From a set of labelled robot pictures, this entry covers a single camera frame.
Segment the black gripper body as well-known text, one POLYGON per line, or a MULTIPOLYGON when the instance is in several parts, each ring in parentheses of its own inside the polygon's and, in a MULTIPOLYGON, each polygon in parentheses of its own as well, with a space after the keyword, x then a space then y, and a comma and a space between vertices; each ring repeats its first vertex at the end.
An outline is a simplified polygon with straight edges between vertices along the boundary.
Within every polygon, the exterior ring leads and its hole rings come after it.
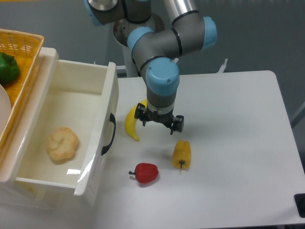
POLYGON ((158 111, 152 112, 151 110, 147 109, 145 115, 146 115, 145 122, 153 121, 163 125, 173 124, 173 109, 165 114, 161 114, 158 111))

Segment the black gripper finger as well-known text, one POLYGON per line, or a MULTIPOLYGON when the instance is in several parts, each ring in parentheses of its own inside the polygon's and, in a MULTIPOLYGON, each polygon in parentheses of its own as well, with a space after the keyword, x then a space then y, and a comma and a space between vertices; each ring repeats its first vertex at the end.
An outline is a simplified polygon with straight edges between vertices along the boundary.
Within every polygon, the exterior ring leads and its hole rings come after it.
POLYGON ((169 128, 170 135, 173 135, 174 132, 181 133, 183 131, 184 127, 184 116, 183 115, 177 115, 177 116, 171 116, 170 119, 165 123, 165 126, 169 128))
POLYGON ((146 126, 146 123, 149 121, 146 106, 147 104, 144 102, 138 103, 134 113, 134 118, 140 120, 143 126, 146 126))

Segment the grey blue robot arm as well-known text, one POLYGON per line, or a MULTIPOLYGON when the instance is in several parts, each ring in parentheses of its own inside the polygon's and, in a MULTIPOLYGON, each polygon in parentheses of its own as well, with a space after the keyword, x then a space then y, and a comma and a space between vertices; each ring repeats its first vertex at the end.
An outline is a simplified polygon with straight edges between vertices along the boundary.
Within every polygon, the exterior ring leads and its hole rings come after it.
POLYGON ((180 82, 174 60, 216 43, 213 19, 201 16, 193 0, 167 0, 172 26, 157 31, 149 0, 87 0, 84 4, 94 24, 125 24, 124 45, 147 88, 147 103, 136 106, 134 117, 143 124, 153 121, 181 132, 184 117, 173 115, 180 82))

